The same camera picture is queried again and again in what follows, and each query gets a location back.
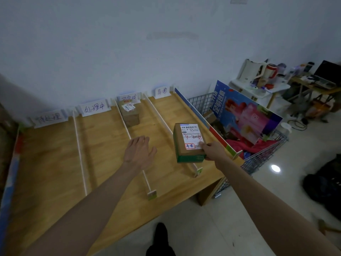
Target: white electric kettle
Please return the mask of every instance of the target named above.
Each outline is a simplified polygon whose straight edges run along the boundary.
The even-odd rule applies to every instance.
[[[239,77],[239,80],[244,83],[252,83],[254,79],[262,77],[267,65],[266,62],[256,63],[249,59],[245,60],[244,64],[245,66]],[[262,71],[257,75],[261,66],[263,66]]]

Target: wire basket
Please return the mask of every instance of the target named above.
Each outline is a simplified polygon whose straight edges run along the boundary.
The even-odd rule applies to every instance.
[[[209,110],[212,94],[213,93],[189,98],[188,101],[203,115]],[[283,133],[275,130],[271,134],[269,140],[275,140],[277,142],[244,160],[244,164],[241,168],[243,168],[248,174],[251,175],[258,171],[259,168],[288,140],[288,138]],[[230,186],[228,180],[224,181],[214,194],[214,197],[219,197],[221,195],[221,191],[226,189],[228,186]]]

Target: wooden tabletop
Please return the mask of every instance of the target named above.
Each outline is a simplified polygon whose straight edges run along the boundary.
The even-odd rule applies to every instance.
[[[341,87],[335,87],[333,89],[330,89],[330,90],[326,90],[324,88],[320,88],[318,87],[318,85],[316,84],[310,84],[309,82],[306,82],[306,81],[303,81],[301,79],[301,77],[297,77],[297,76],[294,76],[290,79],[291,82],[295,81],[295,82],[298,82],[299,84],[302,84],[306,87],[308,87],[309,89],[312,89],[320,94],[323,94],[323,95],[330,95],[330,94],[334,94],[336,92],[339,92],[341,91]]]
[[[177,94],[152,103],[173,130],[175,123],[199,123],[207,142],[215,137],[198,120]],[[223,177],[213,162],[204,161],[194,178],[187,164],[177,164],[173,139],[145,100],[136,105],[140,124],[129,128],[132,138],[150,137],[158,148],[154,164],[146,170],[151,189],[158,197],[148,201],[143,174],[130,183],[107,226],[89,255],[124,237],[166,210],[198,193]],[[77,117],[83,164],[89,190],[95,189],[121,165],[128,135],[116,107],[111,111]],[[235,161],[241,165],[243,160]],[[19,255],[72,206],[84,198],[73,119],[38,129],[28,129],[20,161],[6,252]]]

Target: box with green tape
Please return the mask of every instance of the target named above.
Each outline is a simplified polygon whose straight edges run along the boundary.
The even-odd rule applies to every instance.
[[[198,124],[176,123],[173,139],[178,163],[202,162],[205,159],[206,154],[199,142],[206,142]]]

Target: wall socket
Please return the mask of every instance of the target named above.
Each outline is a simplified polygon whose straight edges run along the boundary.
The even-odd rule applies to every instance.
[[[248,0],[231,0],[230,4],[247,4]]]

